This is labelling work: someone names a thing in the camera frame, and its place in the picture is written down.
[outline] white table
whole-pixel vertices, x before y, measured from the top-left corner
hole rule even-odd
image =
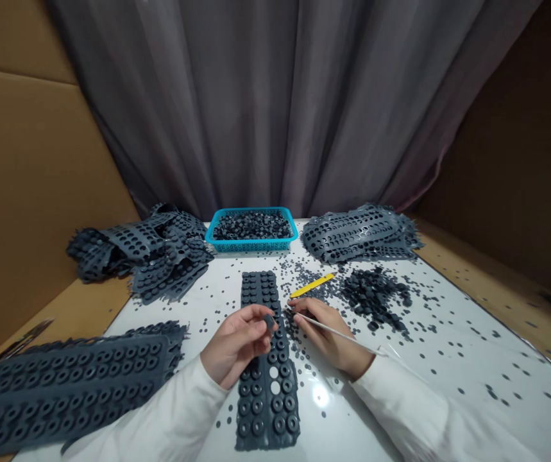
[[[295,220],[299,232],[306,222]],[[182,347],[185,358],[180,368],[183,368],[208,343],[220,326],[218,321],[240,307],[244,271],[273,270],[278,288],[285,282],[292,282],[291,271],[283,277],[280,275],[282,259],[288,262],[304,259],[305,268],[324,274],[337,269],[321,266],[305,251],[299,239],[286,252],[219,254],[181,302],[167,304],[158,300],[141,306],[130,300],[107,334],[122,334],[131,328],[167,320],[190,323],[191,338],[185,340]],[[403,316],[414,342],[405,341],[400,333],[388,326],[373,336],[367,329],[366,320],[335,299],[335,307],[346,309],[346,321],[357,319],[356,324],[352,324],[362,331],[357,338],[374,347],[381,345],[387,351],[395,351],[435,389],[491,413],[512,428],[541,459],[551,460],[551,365],[420,259],[347,264],[346,271],[375,266],[391,270],[400,280],[407,275],[412,281],[424,284],[425,287],[420,287],[421,296],[412,294],[410,313]],[[425,301],[423,294],[436,296],[439,301]],[[280,290],[282,305],[287,296]],[[395,312],[402,314],[403,307]],[[425,327],[435,325],[437,334],[423,332],[419,323]],[[301,361],[291,354],[297,372],[300,371],[298,381],[303,383],[298,390],[301,434],[296,446],[259,453],[235,451],[239,399],[235,386],[217,416],[216,421],[221,425],[218,428],[214,422],[199,461],[253,461],[257,458],[264,462],[282,462],[282,458],[316,462],[401,460],[401,455],[356,397],[346,377],[327,365],[308,340],[302,341],[300,349],[305,349],[310,359],[304,357]],[[306,369],[305,364],[310,364],[312,369]],[[488,393],[486,385],[492,387],[497,400]],[[228,410],[229,405],[233,405],[232,411]],[[232,418],[231,424],[227,423],[228,417]],[[56,461],[60,459],[61,446],[25,450],[15,460]]]

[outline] white sleeve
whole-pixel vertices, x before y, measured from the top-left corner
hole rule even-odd
[[[193,461],[227,394],[199,355],[143,406],[71,445],[62,460]]]
[[[505,427],[446,398],[388,356],[376,356],[352,388],[406,462],[538,462]]]

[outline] yellow ruler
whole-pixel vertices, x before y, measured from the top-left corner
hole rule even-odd
[[[324,276],[324,277],[322,277],[318,280],[313,281],[311,284],[307,284],[305,287],[297,290],[297,292],[291,293],[290,298],[296,298],[298,296],[303,295],[306,292],[309,292],[311,289],[314,289],[314,288],[318,287],[320,284],[324,284],[326,281],[333,279],[336,274],[337,274],[336,271],[335,271],[335,273],[329,273],[326,276]]]

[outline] cardboard wall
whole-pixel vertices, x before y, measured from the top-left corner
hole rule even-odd
[[[481,90],[416,213],[551,289],[551,0]]]
[[[0,344],[76,279],[75,228],[138,219],[74,82],[42,5],[0,0]]]

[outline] purple curtain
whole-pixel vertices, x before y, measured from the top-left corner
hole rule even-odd
[[[141,214],[411,204],[540,0],[48,0]]]

